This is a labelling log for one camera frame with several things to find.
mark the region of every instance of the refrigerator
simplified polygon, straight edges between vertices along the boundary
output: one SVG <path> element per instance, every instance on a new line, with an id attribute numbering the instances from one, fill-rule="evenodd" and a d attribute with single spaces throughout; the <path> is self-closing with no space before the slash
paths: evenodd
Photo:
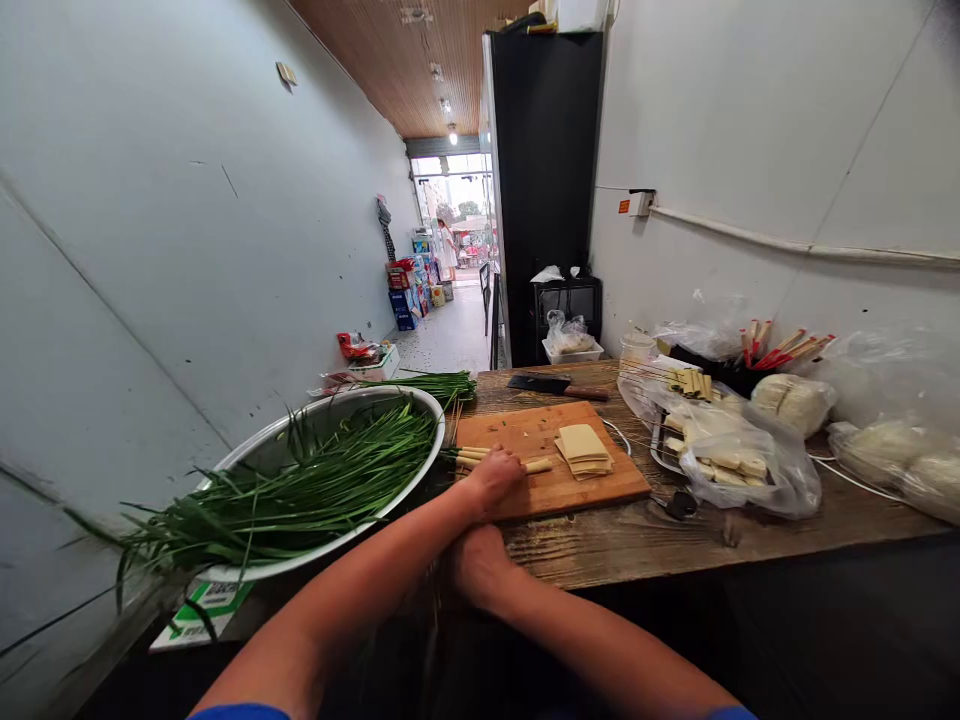
<path id="1" fill-rule="evenodd" d="M 548 265 L 565 276 L 587 267 L 603 33 L 487 33 L 483 71 L 480 145 L 493 175 L 500 292 L 491 331 L 501 347 L 491 357 L 524 367 L 544 357 L 531 278 Z"/>

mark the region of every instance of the hand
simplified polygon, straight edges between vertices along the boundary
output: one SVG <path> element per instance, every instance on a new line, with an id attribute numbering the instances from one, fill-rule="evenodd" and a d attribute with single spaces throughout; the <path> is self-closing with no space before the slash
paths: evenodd
<path id="1" fill-rule="evenodd" d="M 477 522 L 490 518 L 500 501 L 527 476 L 527 471 L 509 450 L 497 443 L 460 485 L 468 490 L 477 508 Z"/>
<path id="2" fill-rule="evenodd" d="M 478 608 L 494 612 L 509 591 L 510 578 L 522 573 L 507 556 L 503 535 L 494 525 L 468 530 L 454 548 L 457 588 Z"/>

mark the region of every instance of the light fixture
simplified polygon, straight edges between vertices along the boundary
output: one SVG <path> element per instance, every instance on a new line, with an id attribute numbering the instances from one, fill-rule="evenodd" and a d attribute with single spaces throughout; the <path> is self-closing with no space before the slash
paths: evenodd
<path id="1" fill-rule="evenodd" d="M 422 7 L 400 8 L 400 15 L 400 22 L 404 25 L 433 22 L 433 15 L 424 10 Z"/>

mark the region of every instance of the person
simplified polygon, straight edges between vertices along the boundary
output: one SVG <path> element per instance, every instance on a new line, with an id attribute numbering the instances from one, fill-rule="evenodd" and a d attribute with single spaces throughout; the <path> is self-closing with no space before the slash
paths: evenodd
<path id="1" fill-rule="evenodd" d="M 440 230 L 440 242 L 442 243 L 440 262 L 450 270 L 450 279 L 456 280 L 460 250 L 453 241 L 453 235 L 450 234 L 450 229 L 447 227 L 447 223 L 443 218 L 437 218 L 437 228 Z"/>
<path id="2" fill-rule="evenodd" d="M 649 633 L 510 561 L 500 531 L 486 523 L 524 478 L 518 458 L 497 445 L 465 479 L 334 562 L 250 639 L 191 718 L 315 718 L 338 660 L 458 538 L 456 584 L 465 597 L 559 658 L 623 717 L 753 718 Z"/>

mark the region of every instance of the metal basin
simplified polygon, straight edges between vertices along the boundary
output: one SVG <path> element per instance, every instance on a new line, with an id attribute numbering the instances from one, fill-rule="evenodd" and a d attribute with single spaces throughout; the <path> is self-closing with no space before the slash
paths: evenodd
<path id="1" fill-rule="evenodd" d="M 416 388 L 401 388 L 396 385 L 387 385 L 382 387 L 351 390 L 349 392 L 341 393 L 339 395 L 311 403 L 304 408 L 307 418 L 312 424 L 313 428 L 321 437 L 323 437 L 331 434 L 341 420 L 349 417 L 357 410 L 360 410 L 361 408 L 366 407 L 373 402 L 397 397 L 398 395 L 404 395 L 412 398 L 413 402 L 417 406 L 426 409 L 431 415 L 433 415 L 433 417 L 437 419 L 437 429 L 433 438 L 433 447 L 430 448 L 430 455 L 426 462 L 424 462 L 423 466 L 413 477 L 413 479 L 407 483 L 406 487 L 404 487 L 403 490 L 401 490 L 400 493 L 378 513 L 380 516 L 384 516 L 389 513 L 391 510 L 397 507 L 397 505 L 399 505 L 407 495 L 410 494 L 413 488 L 417 486 L 417 483 L 419 483 L 420 480 L 427 474 L 427 471 L 430 469 L 430 466 L 437 457 L 437 453 L 440 452 L 440 445 L 443 443 L 443 435 L 444 431 L 446 430 L 443 417 L 443 408 L 440 407 L 440 403 L 438 403 L 432 395 L 425 393 L 423 390 L 417 390 Z M 242 443 L 219 463 L 217 463 L 217 466 L 214 468 L 214 470 L 232 470 L 237 463 L 243 460 L 248 464 L 260 469 L 261 471 L 275 471 L 281 465 L 289 462 L 290 460 L 290 456 L 287 454 L 287 449 L 284 443 L 277 442 L 277 436 L 287 427 L 288 424 L 289 418 L 284 417 L 280 420 L 277 420 L 275 423 L 268 425 L 249 440 Z M 197 489 L 203 490 L 209 484 L 210 481 L 204 479 Z M 306 565 L 308 562 L 316 560 L 317 558 L 336 550 L 344 543 L 350 542 L 358 535 L 361 535 L 369 530 L 374 526 L 374 524 L 375 521 L 363 523 L 346 534 L 341 535 L 336 540 L 331 540 L 326 545 L 321 545 L 314 550 L 308 550 L 303 555 L 298 557 L 291 558 L 289 560 L 283 560 L 281 562 L 270 563 L 269 565 L 248 567 L 247 571 L 243 574 L 243 579 L 245 581 L 260 580 L 273 575 L 279 575 L 280 573 L 287 572 L 288 570 L 293 570 L 301 565 Z M 240 579 L 240 568 L 229 565 L 214 565 L 213 567 L 201 572 L 199 577 L 202 580 L 212 580 L 215 582 L 236 582 Z"/>

